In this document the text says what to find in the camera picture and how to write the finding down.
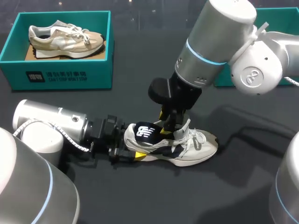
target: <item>shoelace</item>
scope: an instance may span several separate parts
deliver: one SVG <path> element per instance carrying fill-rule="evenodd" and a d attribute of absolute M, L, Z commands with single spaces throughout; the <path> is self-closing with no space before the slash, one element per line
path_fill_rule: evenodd
<path fill-rule="evenodd" d="M 80 37 L 83 37 L 83 41 L 85 44 L 90 44 L 90 41 L 89 41 L 89 36 L 87 34 L 85 34 L 84 32 L 85 31 L 89 31 L 88 29 L 82 29 L 81 27 L 77 27 L 73 24 L 68 24 L 70 26 L 70 29 L 72 32 L 70 33 L 66 33 L 65 35 L 68 36 L 68 35 L 75 35 L 77 38 L 80 38 Z"/>
<path fill-rule="evenodd" d="M 187 142 L 187 147 L 184 149 L 180 157 L 183 157 L 186 154 L 186 152 L 188 152 L 190 145 L 194 140 L 196 140 L 195 142 L 198 142 L 199 144 L 203 144 L 206 142 L 206 136 L 203 133 L 197 131 L 196 129 L 194 130 L 189 129 L 189 133 L 186 136 L 186 139 L 184 139 L 181 142 L 181 143 Z"/>

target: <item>shoe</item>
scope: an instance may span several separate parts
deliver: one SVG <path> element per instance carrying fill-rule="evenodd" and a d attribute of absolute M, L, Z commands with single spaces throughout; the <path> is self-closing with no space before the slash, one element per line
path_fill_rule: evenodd
<path fill-rule="evenodd" d="M 29 40 L 37 58 L 84 58 L 104 49 L 104 36 L 57 20 L 49 27 L 29 27 Z"/>
<path fill-rule="evenodd" d="M 214 135 L 202 130 L 189 129 L 190 119 L 170 134 L 161 134 L 158 123 L 130 124 L 124 142 L 130 151 L 146 154 L 142 161 L 167 160 L 179 167 L 191 166 L 211 158 L 217 151 Z"/>

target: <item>shoe tongue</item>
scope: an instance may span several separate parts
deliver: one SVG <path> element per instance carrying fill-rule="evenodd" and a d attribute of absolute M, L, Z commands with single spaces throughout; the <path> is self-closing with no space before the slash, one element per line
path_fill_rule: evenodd
<path fill-rule="evenodd" d="M 52 27 L 50 31 L 50 35 L 52 35 L 56 30 L 63 31 L 65 33 L 69 33 L 71 31 L 68 27 Z"/>
<path fill-rule="evenodd" d="M 54 27 L 68 27 L 69 25 L 67 25 L 65 22 L 61 22 L 59 20 L 57 20 L 54 24 Z"/>
<path fill-rule="evenodd" d="M 154 145 L 163 139 L 173 140 L 173 134 L 161 134 L 162 127 L 150 122 L 138 122 L 134 127 L 135 139 L 149 145 Z"/>
<path fill-rule="evenodd" d="M 191 120 L 188 119 L 181 129 L 173 133 L 175 140 L 181 140 L 188 134 L 190 121 Z"/>

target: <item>robot end effector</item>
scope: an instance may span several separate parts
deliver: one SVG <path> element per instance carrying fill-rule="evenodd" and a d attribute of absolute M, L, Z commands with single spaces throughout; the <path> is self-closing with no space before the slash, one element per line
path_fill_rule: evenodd
<path fill-rule="evenodd" d="M 165 131 L 181 125 L 201 88 L 210 86 L 228 63 L 236 88 L 249 95 L 274 89 L 283 75 L 299 75 L 299 36 L 266 32 L 253 25 L 256 9 L 248 0 L 208 0 L 170 79 L 156 78 L 149 97 L 162 105 Z"/>

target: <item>teal box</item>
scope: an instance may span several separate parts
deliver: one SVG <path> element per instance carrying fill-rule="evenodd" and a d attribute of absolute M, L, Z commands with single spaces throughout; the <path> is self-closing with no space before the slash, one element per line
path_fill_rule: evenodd
<path fill-rule="evenodd" d="M 56 20 L 103 34 L 105 59 L 25 61 L 29 26 L 47 27 Z M 113 57 L 110 11 L 19 13 L 0 55 L 0 68 L 13 90 L 109 89 Z M 38 80 L 30 80 L 30 75 Z"/>
<path fill-rule="evenodd" d="M 261 27 L 265 22 L 269 23 L 267 32 L 277 31 L 281 33 L 299 35 L 299 9 L 294 8 L 258 8 L 255 25 Z M 230 77 L 230 68 L 225 65 L 221 74 L 214 82 L 216 87 L 234 86 Z M 281 80 L 279 85 L 292 85 L 286 80 Z"/>

